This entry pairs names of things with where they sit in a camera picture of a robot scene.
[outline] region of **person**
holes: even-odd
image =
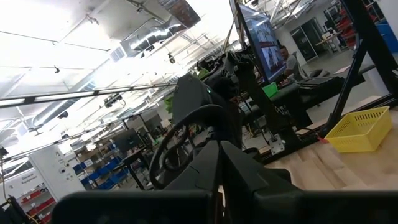
[[[286,63],[286,70],[284,72],[287,78],[293,78],[295,81],[299,82],[306,80],[308,77],[303,73],[297,58],[293,54],[289,54],[289,51],[285,46],[280,47],[280,53]]]

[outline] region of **ceiling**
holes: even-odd
[[[95,88],[176,80],[221,46],[233,20],[228,1],[187,2],[201,17],[199,23],[155,43],[143,58],[113,63],[109,54],[120,41],[140,26],[158,26],[171,17],[157,0],[0,1],[0,98],[75,91],[87,77]],[[236,39],[233,32],[230,40]],[[169,53],[176,63],[169,62]],[[172,88],[156,91],[123,93],[124,101],[111,108],[104,107],[106,95],[82,98],[67,109],[68,118],[46,122],[38,130],[44,136],[40,138],[36,132],[21,135],[16,129],[31,128],[29,121],[53,103],[0,109],[0,144],[10,154],[29,150],[60,139],[64,131],[78,133],[115,120],[127,109],[148,110]]]

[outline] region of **monitor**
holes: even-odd
[[[253,49],[264,81],[274,82],[286,69],[269,17],[242,4],[237,4],[238,18]]]

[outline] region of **fluorescent light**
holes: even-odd
[[[35,102],[47,101],[47,100],[64,100],[67,98],[74,98],[74,97],[83,97],[83,96],[90,96],[94,92],[81,92],[81,93],[67,93],[67,94],[59,94],[59,95],[52,95],[52,96],[39,96],[35,99]]]
[[[14,100],[0,100],[0,106],[7,106],[7,105],[12,105],[16,103],[23,103],[25,99],[14,99]]]
[[[130,87],[125,87],[125,88],[117,88],[117,89],[112,89],[112,90],[100,90],[99,93],[119,93],[121,91],[129,91]]]

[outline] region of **yellow plastic basket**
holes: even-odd
[[[339,152],[373,152],[392,128],[389,106],[349,113],[325,137]]]

